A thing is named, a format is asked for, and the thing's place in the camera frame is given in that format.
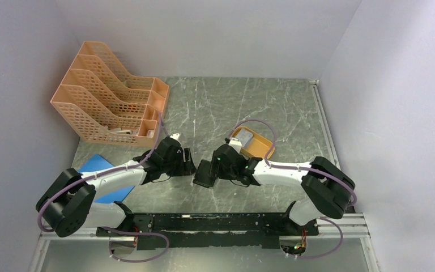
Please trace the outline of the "black leather card holder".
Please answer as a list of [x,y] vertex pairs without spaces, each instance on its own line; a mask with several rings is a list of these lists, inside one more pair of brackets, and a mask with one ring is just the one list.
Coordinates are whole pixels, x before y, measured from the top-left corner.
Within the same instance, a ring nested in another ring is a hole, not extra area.
[[208,160],[201,160],[193,178],[193,184],[211,188],[217,179],[217,169]]

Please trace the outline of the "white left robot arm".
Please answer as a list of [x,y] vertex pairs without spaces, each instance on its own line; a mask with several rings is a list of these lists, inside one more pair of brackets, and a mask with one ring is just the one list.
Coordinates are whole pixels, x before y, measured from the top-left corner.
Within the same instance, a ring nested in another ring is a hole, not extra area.
[[125,236],[139,228],[134,213],[121,201],[99,203],[105,195],[126,187],[136,187],[168,177],[191,176],[196,167],[189,148],[183,148],[174,136],[165,137],[151,150],[116,167],[94,172],[68,168],[36,203],[38,222],[67,237],[80,228],[98,227]]

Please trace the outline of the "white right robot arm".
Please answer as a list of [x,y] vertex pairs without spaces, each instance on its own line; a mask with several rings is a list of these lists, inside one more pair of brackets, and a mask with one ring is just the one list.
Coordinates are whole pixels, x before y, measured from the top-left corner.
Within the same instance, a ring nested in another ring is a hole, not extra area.
[[263,158],[246,158],[229,144],[221,145],[210,161],[202,160],[199,170],[205,186],[215,180],[238,181],[244,186],[280,185],[297,189],[302,199],[290,204],[283,219],[284,230],[298,234],[312,220],[321,216],[340,219],[357,197],[355,183],[328,159],[317,156],[306,163],[274,163]]

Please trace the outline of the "credit card in tray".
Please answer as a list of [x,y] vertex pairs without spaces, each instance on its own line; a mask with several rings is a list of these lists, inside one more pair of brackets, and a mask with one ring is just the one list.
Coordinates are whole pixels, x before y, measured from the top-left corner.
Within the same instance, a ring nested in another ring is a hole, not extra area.
[[245,147],[250,141],[253,140],[254,135],[247,129],[241,129],[234,137],[241,142],[243,147]]

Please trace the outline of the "orange oval tray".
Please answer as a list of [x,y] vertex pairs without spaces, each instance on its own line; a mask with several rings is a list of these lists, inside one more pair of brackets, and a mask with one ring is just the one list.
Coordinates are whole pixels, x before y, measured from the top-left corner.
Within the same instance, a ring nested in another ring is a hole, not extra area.
[[234,137],[241,129],[247,129],[248,131],[252,132],[254,138],[245,147],[242,147],[239,154],[248,158],[264,159],[265,157],[269,158],[274,153],[275,147],[273,147],[271,151],[269,151],[269,149],[272,147],[272,142],[269,139],[265,138],[264,136],[258,134],[257,132],[246,126],[239,126],[235,128],[234,132],[231,133],[230,137]]

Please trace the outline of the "orange mesh file organizer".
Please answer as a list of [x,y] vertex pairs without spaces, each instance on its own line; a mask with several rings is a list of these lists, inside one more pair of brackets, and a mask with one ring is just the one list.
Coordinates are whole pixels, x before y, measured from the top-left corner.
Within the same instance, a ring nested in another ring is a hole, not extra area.
[[103,42],[85,41],[51,104],[87,142],[151,147],[169,86],[131,74]]

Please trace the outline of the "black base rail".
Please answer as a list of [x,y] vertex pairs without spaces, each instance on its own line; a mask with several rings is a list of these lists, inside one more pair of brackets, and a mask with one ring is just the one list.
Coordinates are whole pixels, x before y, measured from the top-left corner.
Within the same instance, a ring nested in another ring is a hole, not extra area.
[[129,232],[143,233],[137,250],[157,248],[248,247],[280,248],[280,238],[317,236],[317,221],[303,226],[284,212],[176,214],[135,213],[126,218],[118,232],[99,227],[98,237],[125,237]]

